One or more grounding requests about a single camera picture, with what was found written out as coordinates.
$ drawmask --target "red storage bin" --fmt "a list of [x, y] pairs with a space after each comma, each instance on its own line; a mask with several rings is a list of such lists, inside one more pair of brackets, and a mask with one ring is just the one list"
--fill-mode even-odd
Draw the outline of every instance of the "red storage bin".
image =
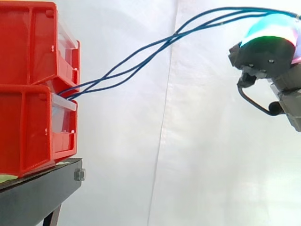
[[54, 3], [0, 1], [0, 21], [0, 84], [46, 84], [54, 93], [79, 85], [79, 42]]
[[22, 177], [77, 151], [77, 103], [47, 86], [0, 85], [0, 174]]

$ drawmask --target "black metal frame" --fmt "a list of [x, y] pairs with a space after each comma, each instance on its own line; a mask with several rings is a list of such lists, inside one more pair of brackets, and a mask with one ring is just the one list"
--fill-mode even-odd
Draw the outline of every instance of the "black metal frame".
[[0, 226], [45, 226], [57, 224], [61, 203], [81, 181], [74, 179], [82, 160], [70, 158], [38, 174], [0, 184]]

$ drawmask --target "screw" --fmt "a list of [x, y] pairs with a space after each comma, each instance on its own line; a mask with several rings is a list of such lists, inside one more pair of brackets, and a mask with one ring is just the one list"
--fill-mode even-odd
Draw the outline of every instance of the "screw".
[[74, 172], [74, 180], [84, 181], [86, 179], [86, 169], [76, 169]]

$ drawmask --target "blue cable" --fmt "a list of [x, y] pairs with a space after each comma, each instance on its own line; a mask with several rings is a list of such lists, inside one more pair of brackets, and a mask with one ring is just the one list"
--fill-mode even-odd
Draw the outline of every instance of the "blue cable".
[[[225, 15], [223, 15], [223, 16], [219, 16], [219, 17], [217, 17], [217, 18], [215, 18], [215, 19], [209, 20], [209, 21], [207, 21], [206, 23], [203, 23], [203, 24], [200, 25], [200, 26], [205, 26], [205, 25], [207, 25], [207, 24], [210, 24], [210, 23], [215, 22], [215, 21], [217, 21], [217, 20], [224, 19], [224, 18], [229, 17], [229, 16], [234, 16], [234, 15], [237, 15], [237, 14], [248, 13], [248, 12], [249, 12], [249, 11], [241, 10], [241, 11], [238, 11], [238, 12], [228, 13], [228, 14], [225, 14]], [[178, 29], [178, 30], [176, 31], [176, 33], [175, 33], [175, 34], [178, 34], [177, 37], [176, 37], [177, 40], [179, 40], [180, 38], [182, 38], [182, 37], [184, 37], [184, 36], [186, 36], [186, 35], [188, 35], [188, 34], [190, 33], [189, 31], [187, 31], [186, 33], [180, 33], [180, 34], [179, 34], [178, 32], [180, 32], [182, 29], [183, 29], [183, 28]], [[161, 43], [161, 42], [164, 42], [164, 41], [166, 41], [166, 39], [168, 39], [168, 38], [159, 40], [159, 41], [157, 41], [157, 42], [160, 42], [160, 43]], [[164, 50], [165, 47], [170, 46], [170, 44], [169, 44], [170, 41], [171, 41], [171, 39], [167, 40], [166, 43], [163, 44], [158, 50], [160, 50], [160, 49], [161, 49], [161, 50]], [[107, 76], [107, 77], [103, 76], [103, 77], [100, 78], [100, 79], [96, 79], [96, 80], [93, 80], [93, 81], [89, 81], [89, 82], [80, 84], [80, 85], [78, 85], [78, 86], [76, 86], [76, 87], [86, 86], [86, 85], [89, 85], [89, 84], [91, 84], [91, 83], [95, 83], [95, 85], [97, 85], [96, 83], [99, 83], [99, 82], [101, 82], [101, 81], [103, 81], [103, 80], [115, 78], [115, 77], [121, 76], [121, 75], [123, 75], [123, 74], [129, 73], [129, 72], [131, 72], [131, 71], [137, 69], [137, 68], [140, 67], [141, 65], [145, 65], [144, 63], [145, 63], [148, 59], [150, 59], [150, 58], [153, 59], [155, 55], [156, 55], [156, 54], [150, 55], [150, 56], [147, 57], [145, 60], [143, 60], [141, 63], [139, 63], [138, 65], [136, 65], [136, 66], [134, 66], [134, 67], [132, 67], [132, 68], [126, 70], [126, 71], [123, 71], [123, 72], [118, 73], [118, 74], [115, 74], [115, 75]], [[79, 93], [77, 93], [77, 94], [74, 94], [73, 97], [76, 98], [76, 97], [80, 96], [81, 94], [84, 94], [86, 90], [90, 89], [90, 88], [93, 87], [93, 86], [94, 86], [94, 84], [93, 84], [92, 86], [89, 86], [88, 88], [86, 88], [84, 91], [79, 92]]]
[[[208, 22], [206, 22], [206, 23], [200, 25], [199, 27], [204, 26], [204, 25], [207, 25], [207, 24], [212, 23], [212, 22], [215, 22], [215, 21], [217, 21], [217, 20], [220, 20], [220, 19], [229, 17], [229, 16], [234, 16], [234, 15], [237, 15], [237, 14], [248, 13], [248, 12], [249, 12], [249, 11], [241, 10], [241, 11], [238, 11], [238, 12], [229, 13], [229, 14], [226, 14], [226, 15], [223, 15], [223, 16], [219, 16], [219, 17], [217, 17], [217, 18], [215, 18], [215, 19], [212, 19], [212, 20], [210, 20], [210, 21], [208, 21]], [[180, 29], [178, 29], [178, 30], [176, 31], [176, 33], [178, 33], [179, 31], [181, 31], [181, 29], [183, 29], [183, 28], [184, 28], [184, 27], [182, 26]], [[187, 32], [180, 33], [180, 34], [176, 34], [176, 33], [175, 33], [175, 35], [173, 35], [173, 36], [177, 38], [177, 39], [176, 39], [176, 41], [177, 41], [177, 40], [179, 40], [180, 38], [182, 38], [182, 37], [184, 37], [184, 36], [190, 34], [191, 32], [194, 32], [194, 30], [192, 29], [192, 30], [189, 30], [189, 31], [187, 31]], [[170, 37], [167, 37], [167, 38], [165, 38], [165, 39], [162, 39], [162, 40], [159, 40], [159, 41], [157, 41], [157, 42], [151, 43], [150, 45], [147, 45], [147, 46], [145, 46], [145, 47], [143, 47], [143, 48], [137, 50], [135, 53], [133, 53], [132, 55], [130, 55], [128, 58], [133, 57], [135, 54], [137, 54], [138, 52], [144, 50], [145, 48], [149, 48], [149, 47], [152, 46], [152, 45], [157, 45], [157, 44], [159, 44], [159, 43], [164, 42], [164, 41], [167, 40], [167, 42], [159, 49], [159, 50], [163, 50], [163, 49], [165, 49], [165, 47], [168, 47], [168, 46], [170, 45], [169, 42], [171, 41], [171, 39], [170, 39]], [[124, 71], [124, 72], [121, 72], [121, 73], [118, 73], [118, 74], [115, 74], [115, 75], [111, 75], [111, 76], [107, 76], [107, 77], [106, 77], [106, 75], [105, 75], [105, 76], [103, 76], [103, 77], [100, 78], [100, 79], [93, 80], [93, 81], [89, 81], [89, 82], [83, 83], [83, 84], [81, 84], [81, 85], [78, 85], [78, 86], [76, 86], [76, 87], [73, 87], [73, 88], [71, 88], [71, 89], [75, 89], [75, 88], [77, 88], [77, 87], [86, 86], [86, 85], [88, 85], [88, 84], [93, 83], [93, 85], [89, 86], [88, 88], [86, 88], [86, 89], [83, 90], [82, 92], [73, 94], [73, 95], [69, 96], [68, 98], [70, 98], [70, 97], [71, 97], [72, 99], [77, 98], [78, 96], [84, 94], [84, 93], [85, 93], [87, 90], [89, 90], [91, 87], [97, 85], [99, 82], [101, 82], [101, 81], [103, 81], [103, 80], [107, 80], [107, 79], [111, 79], [111, 78], [115, 78], [115, 77], [121, 76], [121, 75], [126, 74], [126, 73], [128, 73], [128, 72], [130, 72], [130, 71], [133, 71], [134, 69], [140, 67], [141, 65], [146, 65], [146, 64], [149, 62], [149, 59], [152, 59], [156, 54], [152, 54], [151, 56], [149, 56], [148, 58], [146, 58], [144, 61], [142, 61], [140, 64], [138, 64], [138, 65], [136, 65], [135, 67], [132, 67], [131, 69], [128, 69], [128, 70], [126, 70], [126, 71]]]
[[[196, 20], [197, 18], [200, 18], [201, 16], [204, 16], [206, 14], [209, 14], [209, 13], [213, 13], [213, 12], [217, 12], [217, 11], [224, 11], [224, 10], [241, 10], [239, 12], [236, 12], [236, 13], [232, 13], [232, 15], [235, 15], [235, 14], [239, 14], [239, 13], [248, 13], [248, 12], [268, 12], [268, 13], [281, 13], [281, 14], [285, 14], [285, 15], [288, 15], [288, 16], [291, 16], [291, 17], [296, 17], [297, 15], [294, 14], [294, 13], [291, 13], [291, 12], [286, 12], [286, 11], [281, 11], [281, 10], [274, 10], [274, 9], [268, 9], [268, 8], [254, 8], [254, 7], [223, 7], [223, 8], [216, 8], [216, 9], [211, 9], [211, 10], [208, 10], [206, 12], [203, 12], [203, 13], [200, 13], [196, 16], [194, 16], [193, 18], [191, 18], [190, 20], [188, 20], [186, 23], [184, 23], [175, 33], [174, 35], [170, 36], [170, 37], [167, 37], [165, 39], [162, 39], [162, 40], [159, 40], [157, 42], [154, 42], [154, 43], [151, 43], [145, 47], [142, 47], [140, 48], [139, 50], [137, 50], [136, 52], [134, 52], [133, 54], [131, 54], [130, 56], [128, 56], [126, 59], [124, 59], [123, 61], [121, 61], [119, 64], [117, 64], [115, 67], [113, 67], [108, 73], [106, 73], [102, 78], [100, 79], [97, 79], [97, 80], [94, 80], [94, 81], [90, 81], [90, 82], [86, 82], [84, 84], [81, 84], [81, 85], [78, 85], [76, 87], [73, 87], [73, 88], [70, 88], [70, 89], [67, 89], [67, 90], [64, 90], [63, 92], [61, 92], [60, 94], [64, 93], [64, 92], [67, 92], [67, 91], [70, 91], [72, 89], [76, 89], [78, 87], [82, 87], [82, 86], [86, 86], [88, 84], [91, 84], [88, 88], [86, 88], [84, 91], [80, 92], [80, 93], [77, 93], [77, 94], [74, 94], [72, 96], [70, 96], [71, 98], [76, 98], [84, 93], [87, 93], [87, 91], [92, 88], [93, 86], [97, 85], [98, 83], [100, 83], [101, 81], [105, 80], [105, 79], [109, 79], [109, 78], [113, 78], [113, 77], [117, 77], [117, 76], [120, 76], [122, 74], [125, 74], [125, 73], [128, 73], [136, 68], [138, 68], [138, 71], [141, 69], [141, 66], [145, 66], [151, 59], [152, 57], [154, 57], [157, 53], [159, 52], [156, 52], [155, 55], [151, 55], [150, 57], [148, 57], [147, 59], [145, 59], [144, 61], [142, 61], [140, 64], [136, 65], [135, 67], [125, 71], [125, 72], [122, 72], [122, 73], [118, 73], [116, 75], [113, 75], [113, 76], [109, 76], [109, 74], [111, 72], [113, 72], [116, 68], [118, 68], [120, 65], [122, 65], [123, 63], [125, 63], [127, 60], [129, 60], [130, 58], [132, 58], [133, 56], [135, 56], [137, 53], [145, 50], [146, 48], [149, 48], [151, 46], [154, 46], [154, 45], [157, 45], [159, 43], [162, 43], [164, 41], [166, 41], [166, 43], [159, 49], [159, 51], [162, 51], [163, 49], [165, 49], [167, 46], [170, 45], [171, 43], [171, 40], [176, 38], [176, 40], [179, 40], [180, 38], [190, 34], [191, 32], [194, 32], [194, 31], [198, 31], [198, 30], [202, 30], [202, 29], [192, 29], [188, 32], [183, 32], [183, 33], [180, 33], [179, 32], [185, 27], [187, 26], [189, 23], [191, 23], [192, 21]], [[227, 16], [230, 16], [229, 14], [228, 15], [224, 15], [224, 16], [220, 16], [219, 19], [221, 18], [225, 18]]]
[[[234, 15], [237, 15], [237, 14], [248, 13], [248, 12], [249, 12], [249, 11], [241, 10], [241, 11], [234, 12], [234, 13], [228, 13], [228, 14], [225, 14], [225, 15], [223, 15], [223, 16], [219, 16], [219, 17], [217, 17], [217, 18], [215, 18], [215, 19], [209, 20], [208, 22], [203, 23], [201, 26], [205, 26], [205, 25], [207, 25], [207, 24], [210, 24], [210, 23], [215, 22], [215, 21], [220, 20], [220, 19], [224, 19], [224, 18], [229, 17], [229, 16], [234, 16]], [[159, 40], [158, 42], [162, 43], [162, 42], [166, 41], [166, 39], [169, 39], [169, 37], [167, 37], [167, 38], [165, 38], [165, 39], [162, 39], [162, 40]], [[168, 41], [166, 41], [166, 43], [165, 43], [164, 45], [162, 45], [160, 48], [162, 48], [162, 47], [164, 47], [165, 45], [167, 45], [170, 41], [171, 41], [171, 39], [169, 39]], [[123, 74], [129, 73], [129, 72], [133, 71], [134, 69], [138, 68], [139, 66], [141, 66], [147, 59], [148, 59], [148, 58], [146, 58], [145, 60], [143, 60], [143, 61], [142, 61], [141, 63], [139, 63], [138, 65], [136, 65], [136, 66], [134, 66], [134, 67], [132, 67], [132, 68], [126, 70], [126, 71], [123, 71], [123, 72], [121, 72], [121, 73], [118, 73], [118, 74], [115, 74], [115, 75], [111, 75], [111, 76], [108, 76], [108, 77], [105, 77], [105, 78], [102, 77], [102, 78], [100, 78], [100, 79], [88, 81], [88, 82], [82, 83], [82, 84], [80, 84], [80, 85], [78, 85], [78, 86], [76, 86], [76, 87], [73, 87], [73, 88], [64, 90], [64, 91], [61, 92], [61, 93], [64, 93], [64, 92], [67, 92], [67, 91], [70, 91], [70, 90], [72, 90], [72, 89], [76, 89], [76, 88], [79, 88], [79, 87], [83, 87], [83, 86], [89, 85], [89, 84], [91, 84], [91, 83], [98, 82], [99, 80], [102, 80], [102, 81], [103, 81], [103, 80], [115, 78], [115, 77], [121, 76], [121, 75], [123, 75]]]
[[[267, 16], [269, 13], [264, 13], [264, 14], [256, 14], [256, 15], [246, 15], [246, 16], [239, 16], [239, 17], [236, 17], [236, 18], [233, 18], [233, 19], [230, 19], [230, 20], [226, 20], [224, 22], [221, 22], [221, 23], [217, 23], [217, 24], [212, 24], [212, 25], [207, 25], [207, 26], [198, 26], [192, 30], [190, 30], [190, 33], [191, 32], [194, 32], [194, 31], [199, 31], [199, 30], [203, 30], [203, 29], [208, 29], [208, 28], [212, 28], [212, 27], [217, 27], [217, 26], [220, 26], [220, 25], [223, 25], [223, 24], [228, 24], [228, 23], [231, 23], [231, 22], [234, 22], [234, 21], [237, 21], [237, 20], [240, 20], [240, 19], [244, 19], [244, 18], [251, 18], [251, 17], [262, 17], [262, 16]], [[172, 41], [169, 42], [169, 45], [173, 44], [174, 42], [178, 41], [180, 38], [182, 37], [178, 37]], [[158, 49], [155, 53], [153, 53], [153, 55], [155, 56], [156, 54], [158, 54], [159, 52], [161, 52], [162, 50], [164, 50], [165, 48], [167, 48], [169, 45], [166, 45], [164, 48], [160, 48]], [[112, 86], [108, 86], [108, 87], [104, 87], [104, 88], [100, 88], [100, 89], [92, 89], [92, 90], [87, 90], [85, 93], [92, 93], [92, 92], [98, 92], [98, 91], [102, 91], [102, 90], [106, 90], [106, 89], [111, 89], [111, 88], [114, 88], [114, 87], [117, 87], [119, 85], [122, 85], [123, 83], [125, 83], [126, 81], [128, 81], [129, 79], [131, 79], [138, 71], [140, 71], [148, 62], [150, 62], [152, 60], [152, 58], [149, 58], [147, 59], [146, 62], [144, 62], [136, 71], [134, 71], [130, 76], [128, 76], [126, 79], [124, 79], [123, 81], [115, 84], [115, 85], [112, 85]], [[70, 96], [70, 100], [76, 98], [77, 96], [75, 95], [72, 95]]]

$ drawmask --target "white wall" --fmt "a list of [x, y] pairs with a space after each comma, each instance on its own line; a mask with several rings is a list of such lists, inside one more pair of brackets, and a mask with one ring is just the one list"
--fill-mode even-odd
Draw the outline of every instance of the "white wall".
[[[82, 81], [206, 9], [301, 10], [292, 0], [226, 2], [57, 0], [82, 44]], [[125, 85], [79, 98], [87, 180], [64, 203], [60, 226], [301, 225], [301, 135], [239, 96], [240, 72], [227, 58], [254, 21], [195, 33]], [[248, 93], [275, 99], [265, 82]]]

